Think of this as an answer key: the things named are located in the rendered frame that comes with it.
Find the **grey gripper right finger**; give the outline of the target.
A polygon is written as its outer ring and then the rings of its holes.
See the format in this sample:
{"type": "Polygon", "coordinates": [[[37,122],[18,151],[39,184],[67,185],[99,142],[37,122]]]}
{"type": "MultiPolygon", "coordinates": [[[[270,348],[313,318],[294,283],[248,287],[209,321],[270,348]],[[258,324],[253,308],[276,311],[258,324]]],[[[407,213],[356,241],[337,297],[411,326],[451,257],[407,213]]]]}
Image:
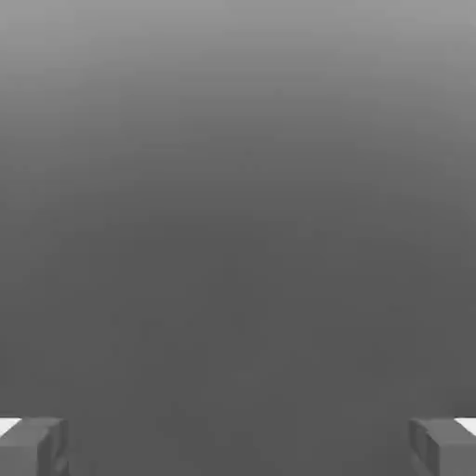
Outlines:
{"type": "Polygon", "coordinates": [[[415,476],[476,476],[476,417],[412,418],[408,440],[415,476]]]}

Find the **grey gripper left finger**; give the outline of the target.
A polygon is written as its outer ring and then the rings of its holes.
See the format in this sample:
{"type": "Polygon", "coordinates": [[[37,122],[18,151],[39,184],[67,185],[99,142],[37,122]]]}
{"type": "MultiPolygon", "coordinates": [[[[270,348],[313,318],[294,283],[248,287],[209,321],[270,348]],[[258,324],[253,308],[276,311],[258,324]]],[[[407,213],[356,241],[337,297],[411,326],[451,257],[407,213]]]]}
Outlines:
{"type": "Polygon", "coordinates": [[[68,443],[64,418],[0,417],[0,476],[70,476],[68,443]]]}

